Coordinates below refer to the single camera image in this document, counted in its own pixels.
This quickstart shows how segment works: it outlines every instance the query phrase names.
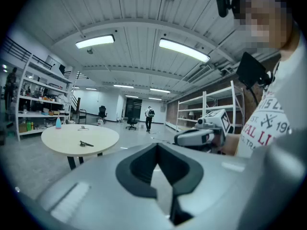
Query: blue bottle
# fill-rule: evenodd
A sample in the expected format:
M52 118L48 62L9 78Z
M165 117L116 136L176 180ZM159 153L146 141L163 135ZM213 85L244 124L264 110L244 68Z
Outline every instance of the blue bottle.
M60 120L60 118L59 118L59 115L58 115L58 118L57 118L57 121L56 121L56 128L57 128L57 129L62 128L62 126L61 126L61 120Z

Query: doorway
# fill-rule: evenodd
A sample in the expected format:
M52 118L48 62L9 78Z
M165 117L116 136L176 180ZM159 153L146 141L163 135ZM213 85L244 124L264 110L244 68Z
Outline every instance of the doorway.
M127 98L125 117L132 116L140 118L141 106L142 106L142 100Z

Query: white table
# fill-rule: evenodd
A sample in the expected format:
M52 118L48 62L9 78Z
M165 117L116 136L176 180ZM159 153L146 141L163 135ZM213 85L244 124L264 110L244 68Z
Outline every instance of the white table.
M89 130L78 131L81 126ZM79 157L79 162L83 163L83 156L94 154L102 156L102 152L113 147L118 139L118 133L112 129L83 124L62 125L61 129L53 126L42 133L43 143L55 152L67 156L71 169L76 168L73 157ZM80 141L89 143L93 147L81 147Z

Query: person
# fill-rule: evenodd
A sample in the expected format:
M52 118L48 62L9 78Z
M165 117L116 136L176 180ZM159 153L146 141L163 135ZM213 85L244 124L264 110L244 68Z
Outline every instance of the person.
M8 110L11 105L11 100L13 97L13 91L16 82L16 71L17 68L14 67L13 72L9 73L9 75L6 78L5 92L4 92L5 110Z
M146 128L147 128L146 132L149 133L152 125L152 120L154 117L154 110L150 106L145 111L145 116L146 116Z
M281 54L273 70L273 80L264 88L262 99L241 134L227 134L221 149L227 155L249 158L257 147L291 133L291 124L275 93L294 71L307 66L307 46L291 12L281 0L238 0L237 4L239 11L234 12L235 19L248 26L252 36L264 46L279 49ZM218 140L214 139L213 143L218 145Z

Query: gray floor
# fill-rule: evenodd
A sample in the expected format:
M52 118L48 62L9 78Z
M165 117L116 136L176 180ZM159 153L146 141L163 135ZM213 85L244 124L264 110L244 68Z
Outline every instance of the gray floor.
M88 115L87 124L95 125L96 121L96 116ZM173 142L175 134L174 130L161 124L152 124L150 134L146 132L143 122L136 125L135 131L126 129L127 123L107 122L104 126L119 134L117 144L106 151L104 156L145 143ZM18 142L16 137L6 137L6 144L0 146L0 161L12 186L19 187L23 193L35 199L45 188L71 170L67 157L46 147L40 134L23 136L21 139L21 142ZM84 157L84 162L92 157ZM168 215L172 188L158 166L153 173L152 186L157 189L159 206Z

